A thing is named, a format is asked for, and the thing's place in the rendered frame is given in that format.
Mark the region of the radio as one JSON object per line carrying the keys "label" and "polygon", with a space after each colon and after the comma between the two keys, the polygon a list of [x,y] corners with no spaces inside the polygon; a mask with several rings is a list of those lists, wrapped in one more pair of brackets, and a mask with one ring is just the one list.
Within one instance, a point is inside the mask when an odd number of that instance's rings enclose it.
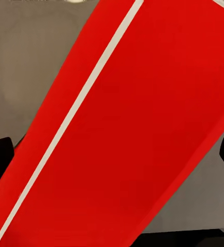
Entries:
{"label": "radio", "polygon": [[224,0],[100,0],[0,179],[0,247],[130,247],[224,133]]}

